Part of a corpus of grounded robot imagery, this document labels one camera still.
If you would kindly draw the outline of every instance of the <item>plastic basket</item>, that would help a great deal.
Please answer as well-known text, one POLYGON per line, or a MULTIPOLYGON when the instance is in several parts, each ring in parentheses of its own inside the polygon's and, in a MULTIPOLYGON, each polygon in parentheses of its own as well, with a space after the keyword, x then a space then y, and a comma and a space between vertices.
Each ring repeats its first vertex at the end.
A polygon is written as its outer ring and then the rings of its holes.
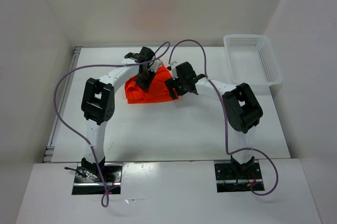
POLYGON ((227 35, 223 41, 233 83, 264 86, 282 83, 283 75, 269 38, 263 35, 227 35))

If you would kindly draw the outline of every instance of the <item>orange towel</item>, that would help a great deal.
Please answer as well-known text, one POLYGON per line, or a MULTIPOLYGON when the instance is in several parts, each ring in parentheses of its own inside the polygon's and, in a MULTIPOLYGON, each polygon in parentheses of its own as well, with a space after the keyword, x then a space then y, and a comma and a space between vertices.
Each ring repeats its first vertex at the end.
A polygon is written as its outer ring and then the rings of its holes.
POLYGON ((160 103, 171 101, 169 91, 166 88, 165 81, 171 78, 171 74, 167 68, 161 66, 158 68, 156 75, 148 89, 148 92, 143 91, 135 83, 136 76, 129 79, 125 85, 125 95, 128 104, 138 104, 138 103, 160 103))

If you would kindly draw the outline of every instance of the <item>white wall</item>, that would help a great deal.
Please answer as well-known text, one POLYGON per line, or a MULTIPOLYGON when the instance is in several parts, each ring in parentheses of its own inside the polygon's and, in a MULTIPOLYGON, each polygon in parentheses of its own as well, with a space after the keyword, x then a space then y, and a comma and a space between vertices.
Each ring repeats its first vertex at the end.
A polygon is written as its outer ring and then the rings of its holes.
POLYGON ((281 0, 265 34, 284 82, 272 89, 322 222, 337 223, 337 0, 281 0))
POLYGON ((262 34, 279 0, 48 0, 73 45, 160 44, 262 34))
POLYGON ((72 48, 46 0, 0 0, 0 223, 15 223, 55 118, 52 94, 72 48))

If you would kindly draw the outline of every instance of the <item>purple cable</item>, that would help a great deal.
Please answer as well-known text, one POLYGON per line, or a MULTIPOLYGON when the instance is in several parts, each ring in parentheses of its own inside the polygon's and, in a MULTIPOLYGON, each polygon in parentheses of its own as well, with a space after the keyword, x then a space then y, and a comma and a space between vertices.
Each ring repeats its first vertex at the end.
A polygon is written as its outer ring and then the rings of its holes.
POLYGON ((142 62, 142 63, 131 63, 131 64, 96 64, 96 65, 86 65, 86 66, 82 66, 82 67, 77 67, 75 69, 72 69, 70 70, 68 73, 66 73, 64 76, 61 77, 61 79, 58 81, 58 83, 56 84, 56 87, 55 87, 55 90, 54 90, 54 95, 53 95, 53 107, 54 107, 54 111, 56 113, 56 116, 57 118, 67 127, 69 128, 71 131, 73 131, 74 133, 76 133, 78 136, 80 136, 81 138, 83 138, 86 143, 89 144, 90 148, 91 148, 91 151, 93 153, 93 157, 95 159, 95 163, 96 163, 96 166, 97 166, 97 169, 98 169, 98 173, 100 175, 100 178, 101 178, 101 181, 103 183, 103 187, 104 187, 104 194, 102 196, 102 199, 101 199, 101 204, 103 207, 107 207, 109 205, 109 192, 113 189, 113 188, 110 188, 108 189, 107 188, 107 185, 105 183, 105 180, 104 180, 104 177, 103 177, 103 174, 102 174, 102 171, 101 171, 101 168, 100 166, 98 165, 98 159, 97 159, 97 156, 96 156, 96 153, 95 153, 95 150, 94 150, 94 147, 92 146, 91 142, 84 136, 82 135, 80 132, 78 132, 77 130, 75 130, 74 128, 72 128, 69 124, 67 124, 61 117, 60 113, 58 112, 57 110, 57 105, 56 105, 56 94, 57 94, 57 89, 58 87, 60 86, 60 84, 62 83, 62 81, 67 77, 69 76, 71 73, 77 71, 77 70, 81 70, 81 69, 86 69, 88 67, 126 67, 126 66, 139 66, 139 65, 144 65, 144 64, 147 64, 147 63, 151 63, 151 62, 154 62, 158 59, 160 59, 161 57, 164 56, 164 54, 166 54, 166 52, 169 50, 170 48, 170 42, 166 41, 164 42, 157 50, 155 53, 158 52, 159 49, 161 49, 164 45, 167 44, 167 48, 166 50, 164 51, 164 53, 162 53, 160 56, 158 56, 157 58, 155 59, 152 59, 150 61, 147 61, 147 62, 142 62))
POLYGON ((229 143, 228 143, 228 119, 227 119, 227 114, 226 114, 226 108, 225 108, 225 105, 222 101, 222 97, 221 97, 221 94, 220 92, 218 91, 217 87, 215 86, 215 84, 212 82, 212 80, 209 79, 208 75, 207 75, 207 68, 206 68, 206 52, 205 52, 205 49, 204 47, 198 42, 198 41, 195 41, 195 40, 183 40, 183 41, 180 41, 178 42, 172 49, 171 51, 171 54, 170 54, 170 59, 168 60, 168 63, 170 64, 171 62, 171 57, 172 57, 172 54, 173 54, 173 51, 174 49, 181 43, 183 42, 186 42, 186 41, 190 41, 190 42, 194 42, 196 43, 202 50, 203 52, 203 55, 204 55, 204 70, 205 70, 205 75, 206 75, 206 78, 208 79, 209 83, 212 85, 213 89, 215 90, 219 100, 220 100, 220 103, 221 103, 221 107, 222 107, 222 111, 223 111, 223 116, 224 116, 224 120, 225 120, 225 148, 226 148, 226 154, 227 155, 233 155, 235 153, 238 153, 238 152, 241 152, 241 151, 244 151, 244 150, 253 150, 255 152, 258 152, 260 154, 262 154, 264 157, 266 157, 268 159, 268 161, 270 162, 270 164, 273 166, 274 170, 275 170, 275 174, 276 174, 276 181, 275 181, 275 185, 273 186, 273 188, 266 192, 266 193, 256 193, 255 191, 253 191, 253 187, 255 185, 257 185, 258 183, 261 183, 261 182, 257 182, 257 183, 254 183, 253 185, 250 186, 250 190, 253 194, 255 195, 258 195, 258 196, 266 196, 266 195, 269 195, 270 193, 272 193, 277 185, 279 184, 279 172, 277 171, 277 168, 274 164, 274 162, 261 150, 259 149, 254 149, 254 148, 241 148, 241 149, 237 149, 237 150, 234 150, 232 152, 229 151, 229 143))

